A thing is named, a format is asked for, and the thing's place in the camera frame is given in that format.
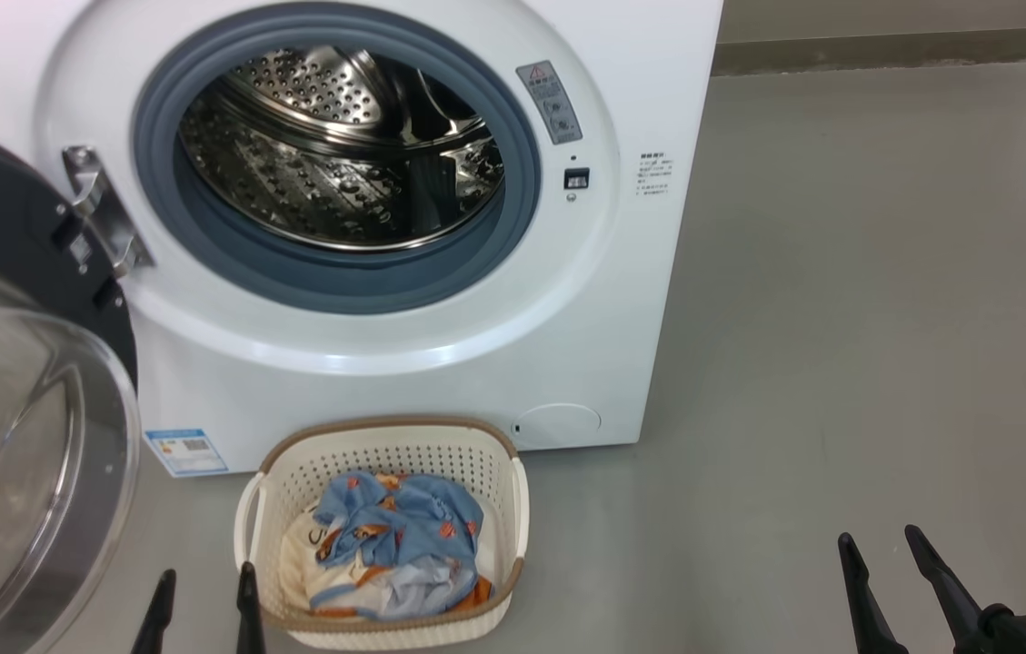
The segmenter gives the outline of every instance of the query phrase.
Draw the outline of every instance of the white plastic basket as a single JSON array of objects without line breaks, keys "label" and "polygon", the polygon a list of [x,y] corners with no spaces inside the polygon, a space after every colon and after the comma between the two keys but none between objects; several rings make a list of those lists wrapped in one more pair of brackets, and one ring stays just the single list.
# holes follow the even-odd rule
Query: white plastic basket
[{"label": "white plastic basket", "polygon": [[[474,609],[402,621],[322,619],[286,604],[277,575],[282,535],[330,479],[348,470],[445,476],[487,504],[496,518],[486,517],[481,530],[497,531],[491,599]],[[483,637],[508,612],[528,543],[529,486],[516,448],[487,423],[456,418],[360,420],[299,431],[246,485],[234,527],[235,564],[251,562],[259,571],[265,624],[322,650],[407,650]]]}]

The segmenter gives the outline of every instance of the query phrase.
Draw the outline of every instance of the gray rubber gasket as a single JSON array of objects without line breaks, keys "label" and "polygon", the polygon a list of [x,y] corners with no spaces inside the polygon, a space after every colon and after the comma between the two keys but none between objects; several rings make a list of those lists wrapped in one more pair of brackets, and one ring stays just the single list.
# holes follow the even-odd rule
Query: gray rubber gasket
[{"label": "gray rubber gasket", "polygon": [[[409,64],[476,109],[505,162],[505,181],[486,209],[422,248],[351,254],[281,239],[218,198],[181,148],[181,116],[210,80],[238,63],[309,43],[364,48]],[[156,215],[201,264],[272,301],[330,313],[417,309],[475,284],[516,247],[541,193],[541,154],[529,121],[495,72],[427,26],[347,4],[269,5],[190,37],[148,80],[133,150]]]}]

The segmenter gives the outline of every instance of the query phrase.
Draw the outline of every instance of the clothes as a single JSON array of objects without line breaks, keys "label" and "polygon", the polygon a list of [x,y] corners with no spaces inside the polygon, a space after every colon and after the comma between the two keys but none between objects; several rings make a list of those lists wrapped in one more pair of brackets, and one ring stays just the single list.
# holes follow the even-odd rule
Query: clothes
[{"label": "clothes", "polygon": [[475,568],[482,526],[480,505],[453,482],[346,472],[283,535],[285,600],[325,618],[471,608],[491,593]]}]

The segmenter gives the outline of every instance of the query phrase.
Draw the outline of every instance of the metal hinge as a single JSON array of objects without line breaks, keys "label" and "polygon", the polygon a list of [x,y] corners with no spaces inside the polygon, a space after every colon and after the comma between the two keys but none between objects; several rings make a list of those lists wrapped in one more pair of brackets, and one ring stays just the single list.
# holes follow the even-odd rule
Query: metal hinge
[{"label": "metal hinge", "polygon": [[150,264],[146,244],[121,206],[96,150],[88,146],[65,148],[65,170],[76,191],[73,209],[92,228],[113,261],[114,276],[121,278],[135,266]]}]

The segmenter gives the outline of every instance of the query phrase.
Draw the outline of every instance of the gray floor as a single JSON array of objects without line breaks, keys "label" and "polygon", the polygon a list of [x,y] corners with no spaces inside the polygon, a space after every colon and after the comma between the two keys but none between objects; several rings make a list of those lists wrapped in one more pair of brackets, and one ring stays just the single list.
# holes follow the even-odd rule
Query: gray floor
[{"label": "gray floor", "polygon": [[[63,653],[127,651],[166,567],[166,650],[234,648],[245,479],[146,463]],[[513,607],[446,651],[854,651],[846,530],[900,641],[948,653],[906,523],[1026,612],[1026,64],[715,80],[642,441],[526,467]]]}]

